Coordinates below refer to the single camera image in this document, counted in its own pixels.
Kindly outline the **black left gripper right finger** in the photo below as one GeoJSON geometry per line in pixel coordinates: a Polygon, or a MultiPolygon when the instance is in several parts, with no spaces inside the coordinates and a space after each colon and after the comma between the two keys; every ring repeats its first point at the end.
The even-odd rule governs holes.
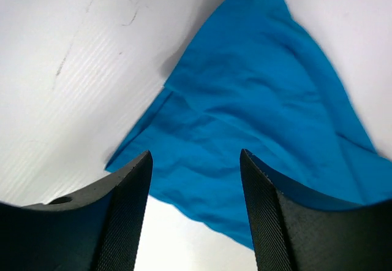
{"type": "Polygon", "coordinates": [[[259,270],[390,270],[391,201],[359,205],[313,190],[240,155],[259,270]]]}

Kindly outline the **blue t shirt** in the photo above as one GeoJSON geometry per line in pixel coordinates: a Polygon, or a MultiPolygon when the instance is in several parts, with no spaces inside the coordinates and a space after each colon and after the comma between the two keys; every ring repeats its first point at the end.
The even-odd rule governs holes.
{"type": "Polygon", "coordinates": [[[150,194],[251,248],[239,156],[356,204],[391,198],[334,68],[284,0],[225,0],[109,160],[153,156],[150,194]]]}

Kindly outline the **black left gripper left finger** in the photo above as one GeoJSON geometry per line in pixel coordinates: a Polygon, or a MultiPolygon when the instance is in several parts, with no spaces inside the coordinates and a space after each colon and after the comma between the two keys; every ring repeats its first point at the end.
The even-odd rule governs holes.
{"type": "Polygon", "coordinates": [[[152,171],[145,151],[48,204],[1,204],[1,269],[133,270],[152,171]]]}

